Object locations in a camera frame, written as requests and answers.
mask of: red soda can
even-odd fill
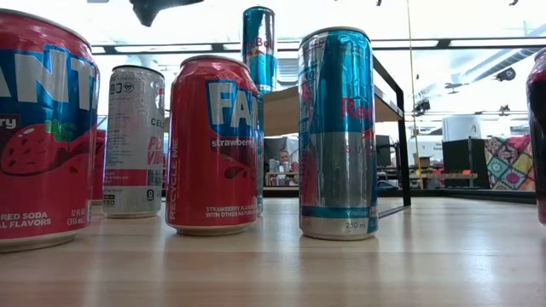
[[[102,180],[104,178],[104,144],[106,143],[106,131],[96,131],[95,164],[93,166],[93,195],[92,205],[102,205]]]
[[[256,220],[257,110],[239,61],[200,55],[173,84],[166,222],[186,235],[230,235]]]
[[[0,9],[0,252],[68,242],[90,222],[98,69],[70,29]]]

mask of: red bull can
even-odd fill
[[[256,110],[239,61],[200,55],[172,90],[166,222],[183,235],[231,235],[256,220]]]
[[[69,242],[90,222],[99,71],[90,45],[0,9],[0,252]]]
[[[372,49],[359,29],[331,27],[299,46],[299,227],[326,240],[377,231]]]
[[[268,94],[276,87],[275,13],[266,7],[255,6],[243,13],[243,63],[250,69],[250,77],[258,91]],[[264,210],[264,105],[258,100],[258,215]]]
[[[152,217],[161,208],[165,79],[147,67],[113,69],[108,99],[102,211]]]

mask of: wooden table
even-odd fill
[[[295,199],[264,208],[215,238],[97,215],[72,243],[0,255],[0,306],[546,306],[534,206],[414,198],[356,242],[302,237]]]

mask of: can lid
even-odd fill
[[[331,31],[354,31],[354,32],[360,32],[362,33],[368,40],[369,39],[369,36],[368,34],[366,34],[366,32],[362,29],[358,29],[356,27],[353,27],[353,26],[329,26],[329,27],[325,27],[323,29],[320,29],[320,30],[316,30],[314,32],[311,32],[310,34],[307,34],[305,35],[305,37],[301,40],[301,43],[299,43],[299,46],[301,47],[302,44],[304,44],[304,42],[306,40],[308,40],[309,38],[312,38],[314,37],[315,35],[317,34],[320,34],[322,32],[331,32]]]
[[[79,33],[75,32],[73,29],[71,29],[71,28],[69,28],[67,26],[63,26],[63,25],[58,24],[58,23],[56,23],[56,22],[54,22],[52,20],[49,20],[47,18],[40,17],[40,16],[37,16],[37,15],[34,15],[34,14],[29,14],[29,13],[26,13],[26,12],[21,12],[21,11],[18,11],[18,10],[13,10],[13,9],[0,9],[0,14],[14,14],[14,15],[23,16],[23,17],[30,18],[30,19],[42,21],[42,22],[45,22],[45,23],[50,24],[52,26],[56,26],[56,27],[66,31],[66,32],[69,32],[70,34],[72,34],[76,38],[81,39],[82,41],[84,41],[84,43],[87,45],[87,47],[91,48],[91,44],[87,41],[87,39],[85,39]]]
[[[165,76],[163,76],[163,73],[161,72],[158,72],[156,71],[155,69],[152,69],[152,68],[149,68],[149,67],[140,67],[138,65],[130,65],[130,64],[127,64],[127,65],[119,65],[119,66],[116,66],[114,68],[112,68],[112,71],[118,69],[118,68],[137,68],[137,69],[144,69],[144,70],[147,70],[147,71],[150,71],[150,72],[155,72],[157,74],[159,74],[162,78],[165,78]]]
[[[540,50],[535,54],[535,61],[538,59],[538,57],[539,57],[540,55],[543,55],[544,52],[546,52],[546,47],[540,49]]]
[[[219,59],[219,60],[226,60],[226,61],[231,61],[231,62],[234,62],[236,64],[239,64],[241,65],[242,67],[245,67],[246,70],[248,70],[250,72],[250,69],[248,68],[247,64],[241,62],[241,61],[238,61],[238,60],[234,60],[234,59],[231,59],[227,56],[221,56],[221,55],[196,55],[196,56],[190,56],[188,59],[182,61],[182,63],[180,63],[180,67],[182,68],[182,65],[188,63],[189,61],[195,61],[195,60],[201,60],[201,59]]]
[[[253,7],[250,7],[250,8],[248,8],[248,9],[245,9],[245,11],[243,12],[243,14],[246,13],[247,11],[251,10],[251,9],[262,9],[262,10],[268,11],[268,12],[270,12],[270,13],[272,13],[272,14],[275,14],[275,12],[273,11],[273,9],[266,8],[265,6],[262,6],[262,5],[255,5],[255,6],[253,6]]]

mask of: ceiling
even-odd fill
[[[523,38],[546,22],[543,18],[546,1],[523,0],[509,6],[511,2],[409,0],[411,37]],[[374,0],[205,0],[203,3],[162,11],[149,28],[140,25],[129,0],[109,0],[107,3],[4,0],[3,6],[55,20],[80,32],[92,44],[151,44],[240,42],[241,12],[256,4],[270,6],[276,11],[276,35],[281,41],[299,40],[317,28],[338,25],[365,29],[373,40],[407,39],[410,37],[407,3],[407,0],[383,0],[382,5],[377,7]],[[413,107],[410,99],[412,79],[415,92],[429,84],[450,82],[454,73],[464,72],[496,52],[498,50],[494,49],[414,51],[413,72],[409,51],[377,51],[375,55],[408,94],[406,110],[409,111]],[[152,63],[161,69],[168,81],[174,78],[179,63],[188,56],[98,55],[96,60],[103,79],[116,65],[140,61],[142,64]],[[237,51],[228,56],[239,57]],[[296,54],[280,57],[295,59]],[[512,110],[523,109],[526,105],[525,76],[531,66],[531,58],[515,64],[517,78],[510,82],[499,83],[486,78],[461,87],[456,95],[448,96],[449,90],[445,90],[431,100],[431,108],[435,111],[460,111],[466,108],[497,110],[500,104],[508,103]]]

